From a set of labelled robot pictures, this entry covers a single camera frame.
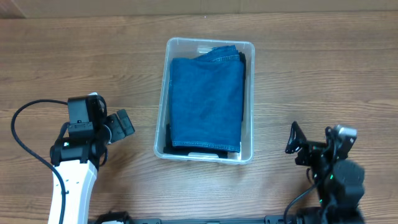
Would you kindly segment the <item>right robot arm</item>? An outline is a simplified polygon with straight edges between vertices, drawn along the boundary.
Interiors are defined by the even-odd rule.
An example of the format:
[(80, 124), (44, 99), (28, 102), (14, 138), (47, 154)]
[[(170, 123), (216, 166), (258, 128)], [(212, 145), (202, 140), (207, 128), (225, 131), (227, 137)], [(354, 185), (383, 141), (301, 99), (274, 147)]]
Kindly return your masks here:
[[(364, 168), (348, 159), (357, 136), (356, 129), (339, 124), (325, 128), (325, 142), (309, 141), (298, 123), (292, 123), (285, 152), (297, 153), (295, 163), (307, 167), (307, 179), (313, 184), (287, 205), (284, 223), (364, 223), (358, 208), (364, 195)], [(313, 190), (320, 206), (289, 215), (290, 208)]]

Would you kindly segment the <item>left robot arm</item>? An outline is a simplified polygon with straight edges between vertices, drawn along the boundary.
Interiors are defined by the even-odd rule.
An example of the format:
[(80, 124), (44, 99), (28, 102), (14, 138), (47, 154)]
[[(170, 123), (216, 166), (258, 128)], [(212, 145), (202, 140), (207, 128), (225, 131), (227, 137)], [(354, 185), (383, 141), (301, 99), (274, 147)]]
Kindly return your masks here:
[(70, 98), (67, 106), (69, 120), (50, 148), (55, 170), (49, 223), (88, 223), (91, 193), (108, 159), (107, 146), (135, 130), (126, 110), (107, 114), (106, 102), (97, 93)]

